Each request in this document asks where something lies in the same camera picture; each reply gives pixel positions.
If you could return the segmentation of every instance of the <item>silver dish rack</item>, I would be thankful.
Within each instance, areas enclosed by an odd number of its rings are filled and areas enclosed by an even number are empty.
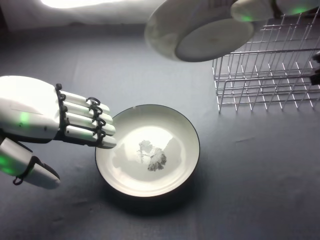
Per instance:
[[[311,85],[310,75],[320,65],[312,60],[320,51],[319,8],[295,16],[282,16],[262,24],[241,48],[212,63],[219,113],[224,106],[254,110],[263,105],[282,110],[314,108],[320,86]]]

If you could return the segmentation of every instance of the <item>white plate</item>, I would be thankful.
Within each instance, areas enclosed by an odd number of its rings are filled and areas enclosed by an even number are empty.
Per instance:
[[[148,20],[146,42],[166,58],[203,62],[245,44],[255,24],[231,17],[234,0],[167,0]]]
[[[140,105],[114,117],[113,149],[96,148],[103,178],[116,190],[135,197],[168,193],[194,171],[200,154],[197,132],[172,108]]]

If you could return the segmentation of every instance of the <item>gray surface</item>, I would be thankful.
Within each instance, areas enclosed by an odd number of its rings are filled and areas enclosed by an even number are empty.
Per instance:
[[[253,114],[226,107],[219,115],[211,62],[165,60],[148,49],[142,33],[141,26],[104,26],[2,37],[0,75],[61,83],[68,92],[97,97],[113,116],[141,104],[183,113],[201,144],[195,174],[170,198],[183,201],[166,207],[162,199],[117,196],[99,175],[93,148],[27,144],[62,185],[13,186],[1,174],[0,239],[319,239],[319,113],[306,105],[285,112],[257,106]]]

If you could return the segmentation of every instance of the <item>plate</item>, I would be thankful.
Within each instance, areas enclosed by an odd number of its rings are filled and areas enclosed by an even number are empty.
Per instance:
[[[255,33],[255,23],[231,16],[234,0],[167,0],[147,21],[144,37],[160,55],[203,62],[229,54]]]
[[[95,149],[98,170],[114,189],[135,197],[166,194],[184,183],[199,160],[191,122],[162,105],[140,105],[113,118],[113,149]]]

